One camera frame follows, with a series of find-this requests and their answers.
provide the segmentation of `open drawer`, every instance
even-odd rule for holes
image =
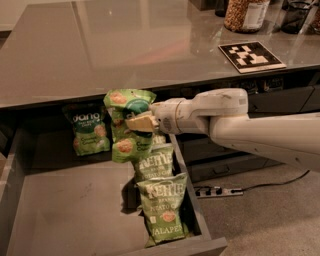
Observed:
[[[61,113],[26,117],[19,126],[0,183],[0,255],[219,255],[190,179],[183,207],[192,236],[144,248],[131,163],[111,152],[77,157]],[[187,172],[174,136],[175,165]]]

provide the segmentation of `gray countertop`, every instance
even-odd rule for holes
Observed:
[[[320,36],[262,29],[239,34],[187,0],[93,0],[29,5],[0,51],[0,108],[91,99],[111,88],[151,89],[320,68]],[[218,45],[260,41],[287,68],[240,74]]]

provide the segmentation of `bottle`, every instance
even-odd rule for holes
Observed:
[[[224,26],[240,33],[254,33],[262,27],[270,0],[229,0]]]
[[[228,0],[217,0],[214,13],[218,17],[225,17],[227,8],[228,8]]]
[[[316,8],[317,8],[317,11],[314,15],[313,21],[311,23],[311,27],[313,28],[316,34],[320,35],[320,6]]]

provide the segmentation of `snack bag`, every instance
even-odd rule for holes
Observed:
[[[180,206],[186,191],[187,175],[154,178],[137,183],[142,209],[151,238],[146,246],[185,238]]]
[[[112,122],[112,160],[118,163],[135,161],[145,157],[151,150],[152,132],[131,131],[125,120],[132,114],[148,111],[156,95],[135,89],[110,90],[104,98]]]
[[[147,157],[132,162],[135,170],[135,182],[173,176],[172,155],[173,146],[171,143],[153,146]]]
[[[73,148],[78,156],[110,150],[110,141],[103,119],[107,112],[98,104],[71,104],[62,112],[73,125]]]
[[[156,131],[152,135],[152,144],[165,144],[166,143],[166,136],[161,131]]]

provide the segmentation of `power cord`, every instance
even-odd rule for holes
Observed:
[[[235,193],[235,192],[245,192],[245,191],[249,191],[249,190],[252,190],[252,189],[255,189],[255,188],[260,188],[260,187],[271,187],[271,186],[287,185],[287,184],[290,184],[290,183],[292,183],[292,182],[295,182],[295,181],[297,181],[297,180],[302,179],[302,178],[303,178],[304,176],[306,176],[309,172],[310,172],[310,170],[307,170],[304,174],[300,175],[299,177],[294,178],[294,179],[292,179],[292,180],[285,181],[285,182],[265,183],[265,184],[258,184],[258,185],[254,185],[254,186],[247,187],[247,188],[242,188],[242,189],[232,189],[232,190],[231,190],[231,193]]]
[[[294,178],[292,180],[285,181],[285,182],[263,183],[263,184],[258,184],[258,185],[246,187],[246,188],[227,189],[227,188],[222,188],[222,187],[217,187],[217,186],[196,186],[194,188],[196,189],[195,193],[198,198],[237,196],[237,195],[243,195],[243,192],[249,191],[249,190],[252,190],[255,188],[287,185],[287,184],[290,184],[290,183],[293,183],[297,180],[302,179],[309,172],[310,172],[310,170],[307,170],[305,173],[303,173],[299,177]]]

